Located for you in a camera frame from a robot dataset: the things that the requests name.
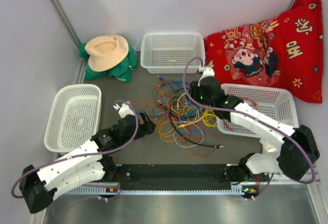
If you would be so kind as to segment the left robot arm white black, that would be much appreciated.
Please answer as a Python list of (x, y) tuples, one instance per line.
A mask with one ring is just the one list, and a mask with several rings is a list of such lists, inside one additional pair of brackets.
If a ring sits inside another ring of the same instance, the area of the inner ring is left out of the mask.
[(25, 167), (18, 187), (29, 212), (35, 214), (46, 209), (60, 196), (84, 184), (113, 180), (116, 165), (110, 154), (155, 131), (156, 125), (147, 114), (140, 115), (142, 120), (133, 114), (126, 115), (51, 165), (39, 169), (33, 165)]

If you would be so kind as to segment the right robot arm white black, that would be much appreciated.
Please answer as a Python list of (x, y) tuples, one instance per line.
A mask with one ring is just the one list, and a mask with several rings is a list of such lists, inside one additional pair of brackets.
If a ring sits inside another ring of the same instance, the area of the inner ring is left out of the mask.
[(213, 110), (220, 119), (247, 128), (275, 148), (274, 152), (246, 156), (239, 168), (242, 179), (250, 181), (260, 173), (281, 172), (302, 182), (307, 172), (315, 174), (314, 163), (320, 153), (309, 127), (293, 127), (260, 113), (241, 98), (225, 94), (214, 77), (192, 81), (187, 94), (195, 104)]

